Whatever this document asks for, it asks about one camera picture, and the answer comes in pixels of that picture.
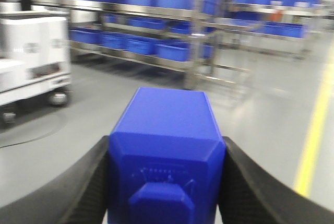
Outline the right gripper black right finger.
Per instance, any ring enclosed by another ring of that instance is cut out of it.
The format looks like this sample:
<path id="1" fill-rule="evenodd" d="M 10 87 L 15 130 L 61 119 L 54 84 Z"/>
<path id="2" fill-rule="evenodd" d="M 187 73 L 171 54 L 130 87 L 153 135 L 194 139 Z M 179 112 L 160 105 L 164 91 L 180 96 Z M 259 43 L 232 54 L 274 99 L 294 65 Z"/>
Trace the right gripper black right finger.
<path id="1" fill-rule="evenodd" d="M 333 211 L 296 193 L 225 136 L 218 206 L 223 223 L 333 223 Z"/>

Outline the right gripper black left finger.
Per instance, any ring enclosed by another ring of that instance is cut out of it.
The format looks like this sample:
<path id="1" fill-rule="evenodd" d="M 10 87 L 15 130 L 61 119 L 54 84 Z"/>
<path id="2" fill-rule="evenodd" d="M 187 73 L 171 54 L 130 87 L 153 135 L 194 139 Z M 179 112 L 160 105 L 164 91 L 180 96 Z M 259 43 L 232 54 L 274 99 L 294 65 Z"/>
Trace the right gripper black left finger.
<path id="1" fill-rule="evenodd" d="M 108 206 L 108 137 L 65 172 L 1 207 L 1 223 L 102 223 Z"/>

